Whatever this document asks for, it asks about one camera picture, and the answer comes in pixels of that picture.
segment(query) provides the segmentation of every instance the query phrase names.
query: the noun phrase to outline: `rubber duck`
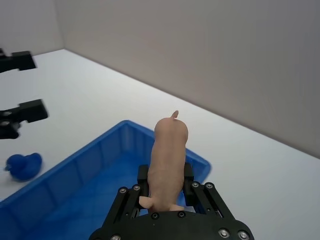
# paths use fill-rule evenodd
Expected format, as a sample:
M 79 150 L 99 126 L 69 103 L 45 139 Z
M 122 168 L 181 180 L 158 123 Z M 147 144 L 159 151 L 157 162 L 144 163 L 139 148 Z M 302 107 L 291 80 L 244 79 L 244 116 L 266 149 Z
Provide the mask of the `rubber duck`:
M 6 161 L 5 171 L 9 171 L 13 179 L 24 182 L 34 178 L 41 170 L 42 157 L 39 153 L 23 156 L 15 154 Z

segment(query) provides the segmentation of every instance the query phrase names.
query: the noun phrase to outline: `blue plastic bin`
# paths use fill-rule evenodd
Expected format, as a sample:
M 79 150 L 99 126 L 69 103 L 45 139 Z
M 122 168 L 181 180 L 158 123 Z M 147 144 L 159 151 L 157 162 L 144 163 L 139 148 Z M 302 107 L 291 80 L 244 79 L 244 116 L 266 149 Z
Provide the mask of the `blue plastic bin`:
M 87 240 L 101 227 L 117 194 L 137 183 L 138 167 L 150 164 L 154 132 L 122 121 L 0 202 L 1 240 Z M 195 179 L 210 164 L 190 150 Z M 184 205 L 183 195 L 178 204 Z

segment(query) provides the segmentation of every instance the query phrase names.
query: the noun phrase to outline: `toy pig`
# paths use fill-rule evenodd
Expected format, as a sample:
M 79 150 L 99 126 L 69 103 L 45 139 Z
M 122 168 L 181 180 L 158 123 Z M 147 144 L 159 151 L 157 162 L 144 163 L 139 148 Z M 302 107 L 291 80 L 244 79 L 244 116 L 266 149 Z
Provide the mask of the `toy pig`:
M 150 197 L 139 198 L 139 204 L 149 212 L 184 209 L 176 205 L 176 201 L 185 178 L 188 128 L 176 119 L 178 113 L 175 111 L 171 117 L 161 119 L 154 128 L 155 141 L 148 171 Z

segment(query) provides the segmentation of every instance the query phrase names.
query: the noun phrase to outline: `white wall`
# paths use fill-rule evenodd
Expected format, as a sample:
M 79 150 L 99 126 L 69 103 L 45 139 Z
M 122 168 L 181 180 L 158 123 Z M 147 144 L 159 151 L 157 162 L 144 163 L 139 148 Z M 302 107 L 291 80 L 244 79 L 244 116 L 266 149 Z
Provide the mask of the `white wall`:
M 35 55 L 63 49 L 54 0 L 1 0 L 0 48 Z
M 319 0 L 56 0 L 65 47 L 320 157 Z

